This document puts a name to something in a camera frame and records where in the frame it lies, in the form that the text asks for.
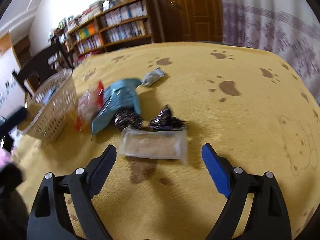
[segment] ceiling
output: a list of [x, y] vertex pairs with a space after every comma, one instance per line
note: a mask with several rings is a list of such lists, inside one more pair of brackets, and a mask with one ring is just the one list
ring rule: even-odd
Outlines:
[[0, 19], [0, 37], [10, 33], [15, 44], [28, 35], [41, 0], [12, 0]]

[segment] table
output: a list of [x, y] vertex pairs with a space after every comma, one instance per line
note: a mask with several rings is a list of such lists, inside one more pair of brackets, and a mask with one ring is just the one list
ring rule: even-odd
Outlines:
[[[90, 56], [73, 73], [81, 95], [91, 84], [142, 78], [161, 67], [167, 76], [138, 87], [142, 117], [169, 104], [188, 127], [188, 165], [179, 161], [118, 157], [92, 202], [114, 239], [205, 239], [226, 202], [201, 159], [210, 143], [233, 166], [262, 175], [272, 171], [287, 204], [295, 237], [319, 205], [320, 109], [296, 72], [270, 52], [206, 43], [159, 43]], [[85, 167], [113, 144], [113, 126], [93, 136], [69, 122], [58, 139], [21, 139], [16, 159], [26, 181], [18, 191], [30, 210], [47, 172], [56, 176]], [[236, 235], [249, 215], [248, 197]], [[70, 218], [83, 236], [66, 195]]]

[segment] wooden shelf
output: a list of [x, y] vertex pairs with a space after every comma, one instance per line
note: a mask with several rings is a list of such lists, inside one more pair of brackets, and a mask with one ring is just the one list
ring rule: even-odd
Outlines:
[[130, 22], [135, 22], [135, 21], [139, 21], [139, 20], [143, 20], [143, 19], [147, 19], [148, 16], [141, 16], [141, 17], [135, 17], [135, 18], [130, 18], [130, 19], [127, 19], [127, 20], [124, 20], [124, 21], [121, 21], [115, 25], [112, 25], [110, 27], [106, 27], [106, 28], [103, 28], [100, 30], [100, 32], [105, 32], [107, 30], [110, 30], [112, 28], [115, 28], [115, 27], [118, 27], [118, 26], [121, 26], [121, 25], [124, 25], [124, 24], [127, 24], [127, 23], [130, 23]]
[[81, 56], [83, 56], [83, 55], [85, 55], [85, 54], [88, 54], [88, 53], [90, 53], [90, 52], [93, 52], [93, 51], [95, 51], [95, 50], [99, 50], [99, 49], [103, 49], [103, 46], [100, 46], [100, 47], [97, 47], [97, 48], [95, 48], [95, 49], [90, 49], [90, 50], [88, 50], [88, 51], [85, 51], [84, 53], [81, 53], [81, 54], [79, 55], [79, 57], [81, 57]]
[[119, 4], [115, 5], [115, 6], [113, 6], [112, 8], [110, 8], [110, 9], [104, 11], [104, 12], [101, 12], [101, 13], [97, 14], [96, 16], [92, 17], [90, 20], [88, 20], [88, 21], [86, 21], [86, 22], [84, 22], [84, 23], [81, 23], [79, 26], [73, 28], [71, 31], [69, 31], [69, 32], [67, 32], [67, 33], [68, 33], [68, 35], [71, 35], [72, 33], [80, 30], [83, 26], [85, 26], [85, 25], [87, 25], [88, 23], [92, 22], [94, 19], [100, 17], [101, 15], [104, 15], [104, 14], [106, 14], [106, 13], [108, 13], [108, 12], [111, 12], [111, 11], [113, 11], [113, 10], [116, 10], [116, 9], [118, 9], [118, 8], [124, 6], [124, 5], [128, 5], [128, 4], [135, 3], [135, 2], [137, 2], [137, 1], [140, 1], [140, 0], [130, 0], [129, 2], [119, 3]]
[[78, 43], [80, 43], [81, 41], [85, 41], [86, 39], [88, 39], [88, 38], [90, 38], [90, 37], [92, 37], [92, 36], [94, 36], [94, 35], [97, 35], [97, 34], [99, 34], [99, 31], [96, 32], [96, 33], [90, 34], [89, 36], [87, 36], [87, 37], [85, 37], [85, 38], [82, 38], [82, 39], [79, 40], [79, 41], [76, 41], [75, 43], [73, 43], [73, 46], [76, 46], [76, 45], [77, 45]]
[[141, 35], [141, 36], [137, 36], [137, 37], [133, 37], [131, 39], [125, 39], [125, 40], [121, 40], [121, 41], [115, 41], [115, 42], [109, 42], [107, 43], [106, 45], [104, 45], [105, 47], [109, 47], [109, 46], [112, 46], [112, 45], [116, 45], [116, 44], [120, 44], [120, 43], [123, 43], [123, 42], [128, 42], [128, 41], [135, 41], [135, 40], [140, 40], [140, 39], [145, 39], [145, 38], [151, 38], [152, 35], [151, 34], [146, 34], [146, 35]]

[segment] purple floral pattern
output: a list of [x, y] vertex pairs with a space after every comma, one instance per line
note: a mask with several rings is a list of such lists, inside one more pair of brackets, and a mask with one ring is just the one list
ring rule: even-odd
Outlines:
[[223, 4], [223, 43], [263, 49], [286, 60], [302, 78], [319, 72], [320, 25], [307, 25], [285, 12]]

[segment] door panel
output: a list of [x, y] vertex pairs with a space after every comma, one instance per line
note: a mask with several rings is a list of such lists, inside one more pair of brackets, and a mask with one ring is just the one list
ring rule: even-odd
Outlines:
[[221, 0], [159, 2], [166, 41], [222, 41]]

